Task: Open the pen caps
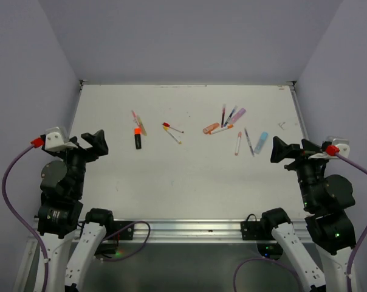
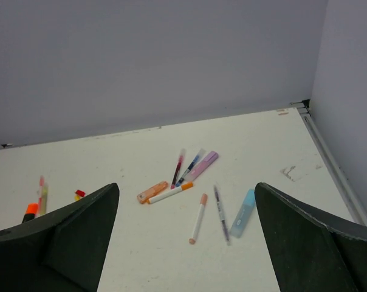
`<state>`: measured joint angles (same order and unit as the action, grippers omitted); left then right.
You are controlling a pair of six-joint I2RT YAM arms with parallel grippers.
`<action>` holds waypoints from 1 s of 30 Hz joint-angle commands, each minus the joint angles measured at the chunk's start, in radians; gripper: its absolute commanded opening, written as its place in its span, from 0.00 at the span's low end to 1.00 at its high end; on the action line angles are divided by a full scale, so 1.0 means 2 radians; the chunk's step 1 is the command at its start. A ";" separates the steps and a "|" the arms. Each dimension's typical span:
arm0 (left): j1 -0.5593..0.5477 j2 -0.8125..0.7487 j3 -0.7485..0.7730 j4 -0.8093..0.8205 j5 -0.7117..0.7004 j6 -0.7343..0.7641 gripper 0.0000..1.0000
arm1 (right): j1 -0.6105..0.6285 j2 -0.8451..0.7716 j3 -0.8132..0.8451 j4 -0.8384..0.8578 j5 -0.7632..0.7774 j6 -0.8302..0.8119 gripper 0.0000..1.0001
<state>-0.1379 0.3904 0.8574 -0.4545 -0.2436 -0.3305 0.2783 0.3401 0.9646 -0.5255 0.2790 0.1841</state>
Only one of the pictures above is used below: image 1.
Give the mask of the clear purple gel pen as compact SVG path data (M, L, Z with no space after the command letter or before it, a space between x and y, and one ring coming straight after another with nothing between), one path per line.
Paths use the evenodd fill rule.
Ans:
M247 143L248 143L248 146L249 146L250 153L253 157L255 157L255 152L253 150L252 143L251 143L251 140L250 140L250 136L249 136L249 133L248 133L248 130L247 130L246 127L244 127L244 132L245 132L245 136L246 136L246 140L247 140Z

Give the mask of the purple highlighter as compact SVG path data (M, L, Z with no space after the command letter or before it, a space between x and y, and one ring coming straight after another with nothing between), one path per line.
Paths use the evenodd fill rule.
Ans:
M228 123L230 125L235 124L245 113L246 113L246 109L241 108L234 116L231 117Z

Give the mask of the black orange highlighter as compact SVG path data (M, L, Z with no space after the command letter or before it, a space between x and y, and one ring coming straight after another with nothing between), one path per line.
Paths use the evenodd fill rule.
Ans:
M136 150L140 150L142 148L141 133L142 132L140 128L134 129L134 141Z

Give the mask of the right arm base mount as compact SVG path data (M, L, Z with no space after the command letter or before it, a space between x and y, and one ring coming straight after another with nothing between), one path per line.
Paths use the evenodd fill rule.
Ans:
M283 255L282 247L268 234L255 214L249 214L240 222L241 236L244 241L256 242L256 247L261 256L279 260Z

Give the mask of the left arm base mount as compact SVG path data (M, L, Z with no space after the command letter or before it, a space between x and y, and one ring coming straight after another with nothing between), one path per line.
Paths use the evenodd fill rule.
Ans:
M104 260L124 260L130 257L119 245L121 241L131 241L134 235L132 221L114 221L97 247L94 256Z

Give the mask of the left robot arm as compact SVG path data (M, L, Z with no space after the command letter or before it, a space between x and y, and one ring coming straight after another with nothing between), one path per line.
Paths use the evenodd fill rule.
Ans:
M91 209L76 248L71 248L83 208L86 165L109 152L105 132L83 133L88 148L60 127L47 130L41 138L43 151L55 160L41 171L37 228L41 247L34 290L81 291L99 244L115 233L112 212Z

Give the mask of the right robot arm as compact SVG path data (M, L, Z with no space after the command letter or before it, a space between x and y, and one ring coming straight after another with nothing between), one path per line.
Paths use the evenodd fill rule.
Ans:
M348 259L356 246L353 224L345 210L355 205L351 182L341 175L325 176L327 163L337 154L348 157L349 141L329 137L321 145L307 139L301 144L287 144L273 138L272 163L291 159L285 165L297 174L304 205L307 231L322 262L318 267L295 233L282 208L264 212L259 230L263 237L274 238L289 259L303 291L347 291Z

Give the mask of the light blue highlighter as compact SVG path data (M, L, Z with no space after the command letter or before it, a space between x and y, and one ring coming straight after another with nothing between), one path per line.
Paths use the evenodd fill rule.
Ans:
M268 138L268 132L263 131L258 139L258 142L254 149L254 154L258 155L260 154L264 144L266 143L266 140Z

